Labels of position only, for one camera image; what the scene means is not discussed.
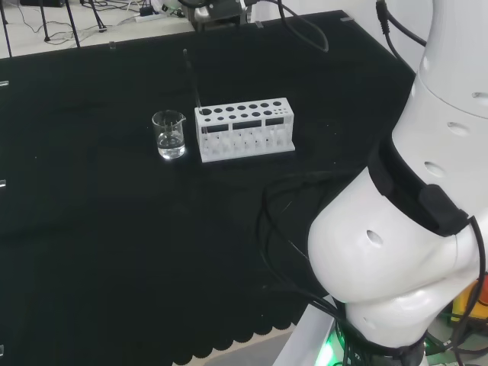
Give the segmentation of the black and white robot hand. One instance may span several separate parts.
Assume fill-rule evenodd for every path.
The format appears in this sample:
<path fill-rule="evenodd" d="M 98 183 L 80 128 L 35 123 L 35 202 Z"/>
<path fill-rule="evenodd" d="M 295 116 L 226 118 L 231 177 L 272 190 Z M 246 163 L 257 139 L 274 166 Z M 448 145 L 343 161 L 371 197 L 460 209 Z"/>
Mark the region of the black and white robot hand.
<path fill-rule="evenodd" d="M 196 8 L 186 8 L 187 18 L 197 32 L 212 27 L 246 24 L 253 1 L 202 1 Z"/>

